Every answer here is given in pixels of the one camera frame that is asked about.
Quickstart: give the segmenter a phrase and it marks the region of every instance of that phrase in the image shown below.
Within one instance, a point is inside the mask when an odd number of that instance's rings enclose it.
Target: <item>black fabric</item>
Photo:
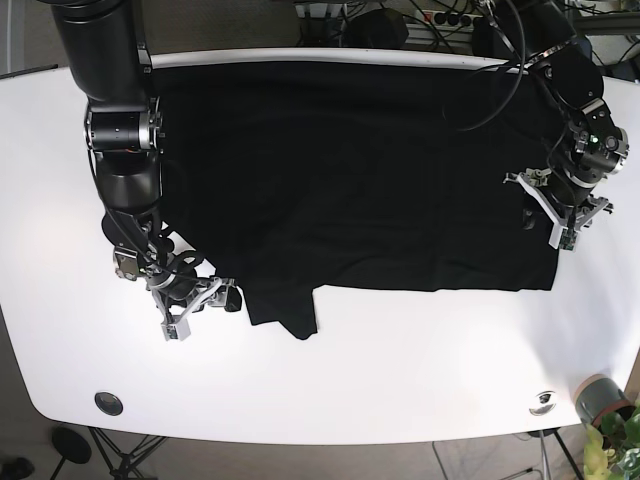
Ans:
[[[522,225],[506,172],[544,168],[561,131],[525,79],[507,111],[466,72],[281,62],[154,73],[165,116],[163,215],[217,274],[238,279],[251,322],[317,332],[312,290],[551,288],[550,222]]]

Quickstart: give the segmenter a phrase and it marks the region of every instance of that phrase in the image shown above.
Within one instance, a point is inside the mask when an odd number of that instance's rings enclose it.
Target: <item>plant pot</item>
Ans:
[[[580,420],[596,428],[607,413],[618,412],[628,420],[635,410],[622,389],[604,375],[594,375],[582,382],[573,396],[573,403]]]

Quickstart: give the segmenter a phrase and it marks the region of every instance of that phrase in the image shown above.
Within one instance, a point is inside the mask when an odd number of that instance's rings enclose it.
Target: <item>power strip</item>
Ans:
[[[468,47],[471,44],[474,27],[482,19],[480,14],[460,15],[442,10],[416,10],[414,17],[416,20],[427,22],[427,24],[430,21],[447,43],[453,47]],[[411,23],[411,20],[407,20],[407,28],[409,29],[408,44],[432,45],[436,41],[433,31],[422,23]]]
[[[443,12],[441,10],[416,10],[414,17],[418,20],[432,22],[441,32],[473,32],[474,26],[482,19],[480,14],[465,13],[460,15],[455,12]]]

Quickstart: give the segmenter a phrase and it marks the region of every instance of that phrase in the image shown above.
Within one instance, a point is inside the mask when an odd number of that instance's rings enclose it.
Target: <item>green leaf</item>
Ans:
[[[640,442],[640,415],[630,418],[624,424],[624,431],[631,443]]]
[[[627,450],[617,466],[623,472],[628,473],[629,478],[636,478],[640,475],[640,448]]]
[[[589,438],[589,443],[602,448],[604,439],[602,438],[602,434],[593,425],[587,424],[587,437]]]
[[[609,475],[609,480],[629,480],[629,478],[628,472],[612,473]]]
[[[605,435],[613,435],[622,428],[624,428],[624,419],[618,412],[607,413],[602,417],[600,429]]]
[[[594,473],[585,473],[584,478],[585,480],[611,480],[611,472],[604,468]]]
[[[601,470],[606,470],[609,460],[607,454],[604,453],[602,447],[594,444],[587,443],[584,446],[584,466],[585,471],[598,473]]]

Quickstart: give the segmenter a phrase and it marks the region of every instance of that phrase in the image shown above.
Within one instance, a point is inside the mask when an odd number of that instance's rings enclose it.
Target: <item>metal bracket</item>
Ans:
[[[538,187],[546,185],[546,180],[543,184],[542,180],[540,178],[536,178],[534,175],[544,172],[548,172],[546,176],[551,173],[549,169],[527,169],[526,173],[508,173],[503,183],[513,182],[520,184],[524,191],[538,202],[540,207],[542,207],[542,210],[544,210],[547,216],[551,219],[551,222],[553,222],[553,229],[551,230],[551,236],[549,237],[549,245],[555,249],[560,248],[562,250],[575,251],[578,242],[578,234],[581,229],[590,227],[593,222],[593,217],[601,210],[613,213],[613,204],[609,203],[609,200],[604,197],[596,198],[593,195],[590,195],[587,201],[591,204],[591,208],[580,208],[576,214],[574,227],[569,228],[568,219],[560,216],[556,209],[551,205],[551,202],[549,202],[549,199],[547,199],[547,197],[538,189]]]
[[[113,262],[116,267],[116,275],[135,282],[140,276],[138,267],[138,252],[124,247],[116,247],[113,250]]]
[[[186,308],[179,314],[174,315],[167,311],[162,300],[160,291],[151,289],[151,294],[156,306],[162,312],[164,321],[162,322],[162,332],[165,340],[184,340],[191,335],[191,329],[187,321],[189,315],[198,311],[204,305],[210,307],[226,307],[229,296],[229,288],[235,286],[235,280],[231,278],[212,278],[212,283],[199,291],[199,293],[189,302]]]

